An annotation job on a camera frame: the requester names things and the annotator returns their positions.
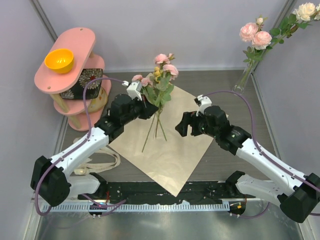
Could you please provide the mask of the orange wrapping paper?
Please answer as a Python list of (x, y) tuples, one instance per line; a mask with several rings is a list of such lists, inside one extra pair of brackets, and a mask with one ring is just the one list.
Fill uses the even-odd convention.
[(177, 196), (213, 141), (200, 135), (180, 136), (175, 130), (184, 112), (198, 109), (194, 96), (175, 87), (157, 119), (135, 119), (109, 146), (173, 196)]

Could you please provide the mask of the cream printed ribbon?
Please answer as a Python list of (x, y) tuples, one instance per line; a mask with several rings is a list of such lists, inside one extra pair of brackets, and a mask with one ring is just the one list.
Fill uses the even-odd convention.
[(113, 162), (103, 162), (103, 163), (91, 163), (92, 159), (87, 158), (84, 163), (80, 164), (73, 173), (78, 176), (89, 175), (90, 173), (101, 173), (108, 170), (112, 170), (120, 165), (121, 157), (114, 150), (107, 146), (104, 146), (97, 150), (95, 154), (103, 154), (114, 157)]

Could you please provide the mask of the white flower stem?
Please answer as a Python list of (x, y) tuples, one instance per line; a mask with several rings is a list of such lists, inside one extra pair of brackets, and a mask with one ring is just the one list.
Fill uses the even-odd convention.
[(306, 29), (311, 22), (320, 20), (320, 5), (306, 2), (299, 5), (293, 12), (284, 17), (278, 27), (272, 28), (269, 33), (272, 36), (271, 43), (266, 47), (266, 52), (277, 44), (283, 44), (285, 38), (290, 38), (298, 29)]

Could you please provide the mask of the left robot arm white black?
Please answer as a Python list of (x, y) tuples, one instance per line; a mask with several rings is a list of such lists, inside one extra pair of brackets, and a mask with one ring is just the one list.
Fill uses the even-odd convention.
[(139, 118), (147, 120), (158, 107), (142, 99), (132, 99), (127, 94), (115, 97), (108, 114), (80, 140), (50, 158), (39, 157), (34, 164), (30, 186), (35, 198), (44, 199), (51, 207), (63, 203), (68, 197), (89, 194), (100, 200), (107, 192), (106, 181), (96, 173), (72, 176), (72, 172), (97, 150), (107, 146), (124, 132), (124, 127)]

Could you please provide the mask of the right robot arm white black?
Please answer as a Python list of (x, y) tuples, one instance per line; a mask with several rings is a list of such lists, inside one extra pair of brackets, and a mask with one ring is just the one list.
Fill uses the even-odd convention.
[(297, 223), (303, 223), (319, 204), (319, 176), (306, 175), (268, 152), (247, 131), (230, 124), (219, 106), (209, 106), (202, 112), (184, 112), (175, 130), (185, 137), (189, 127), (192, 136), (214, 138), (223, 150), (250, 163), (271, 180), (258, 180), (239, 172), (239, 177), (225, 186), (230, 197), (244, 194), (268, 201)]

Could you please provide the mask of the clear glass vase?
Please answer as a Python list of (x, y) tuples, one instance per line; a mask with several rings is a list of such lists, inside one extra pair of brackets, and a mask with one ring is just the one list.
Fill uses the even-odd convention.
[(237, 83), (232, 88), (233, 92), (236, 92), (238, 94), (243, 94), (245, 91), (245, 88), (247, 86), (248, 80), (251, 77), (252, 71), (255, 68), (254, 62), (249, 62), (243, 71), (242, 75), (240, 76)]

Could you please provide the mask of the yellow flower stem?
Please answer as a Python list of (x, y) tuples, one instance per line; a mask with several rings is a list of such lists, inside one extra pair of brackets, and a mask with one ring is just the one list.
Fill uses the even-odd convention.
[(168, 87), (166, 73), (160, 67), (156, 66), (153, 73), (149, 74), (148, 79), (150, 80), (146, 90), (148, 99), (152, 104), (158, 107), (158, 110), (155, 114), (156, 124), (154, 137), (157, 138), (158, 128), (160, 128), (165, 141), (167, 141), (167, 136), (160, 120), (160, 116), (166, 102), (164, 100), (164, 96)]

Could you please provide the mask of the round cream patterned plate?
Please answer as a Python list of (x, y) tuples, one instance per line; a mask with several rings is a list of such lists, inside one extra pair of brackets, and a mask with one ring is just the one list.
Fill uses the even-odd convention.
[(98, 96), (91, 100), (88, 106), (88, 112), (94, 113), (103, 108), (108, 101), (108, 95), (103, 87), (100, 88)]

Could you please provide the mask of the black floral square plate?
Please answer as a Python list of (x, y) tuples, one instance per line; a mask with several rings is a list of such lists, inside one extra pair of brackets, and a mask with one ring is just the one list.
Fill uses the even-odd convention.
[(91, 84), (88, 83), (94, 79), (102, 77), (102, 68), (83, 69), (75, 85), (64, 92), (61, 92), (59, 95), (62, 99), (65, 100), (83, 100), (83, 92), (85, 87), (87, 86), (85, 99), (95, 99), (98, 97), (98, 94), (100, 92), (102, 80), (100, 79), (94, 81)]

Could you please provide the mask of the pink wooden tiered shelf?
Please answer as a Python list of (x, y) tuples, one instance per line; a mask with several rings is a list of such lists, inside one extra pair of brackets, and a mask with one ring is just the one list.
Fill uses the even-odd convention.
[(105, 68), (101, 56), (93, 52), (95, 33), (85, 27), (75, 27), (63, 32), (37, 70), (34, 83), (53, 99), (55, 110), (67, 117), (68, 124), (76, 131), (84, 132), (102, 116), (112, 87), (103, 79), (98, 96), (93, 99), (64, 99), (75, 84), (83, 83), (81, 73), (88, 69)]

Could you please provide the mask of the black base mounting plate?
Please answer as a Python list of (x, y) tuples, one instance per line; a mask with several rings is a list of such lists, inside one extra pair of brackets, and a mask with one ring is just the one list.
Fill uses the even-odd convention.
[(190, 205), (220, 204), (223, 199), (252, 198), (236, 190), (234, 185), (218, 181), (188, 181), (177, 196), (156, 182), (108, 182), (93, 200), (110, 200), (111, 204), (125, 200), (127, 205), (173, 205), (183, 201)]

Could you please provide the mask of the yellow plastic bowl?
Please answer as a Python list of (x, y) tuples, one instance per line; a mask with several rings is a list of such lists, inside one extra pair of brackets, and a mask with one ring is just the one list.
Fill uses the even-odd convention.
[(67, 48), (55, 49), (44, 59), (45, 66), (57, 74), (69, 73), (74, 66), (74, 53)]

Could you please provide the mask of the aluminium frame rail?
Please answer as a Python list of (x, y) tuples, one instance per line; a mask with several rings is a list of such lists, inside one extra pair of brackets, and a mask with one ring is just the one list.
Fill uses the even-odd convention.
[(85, 200), (82, 195), (75, 195), (75, 196), (39, 196), (39, 198), (43, 199), (49, 204), (59, 205), (64, 201), (75, 201), (75, 200)]

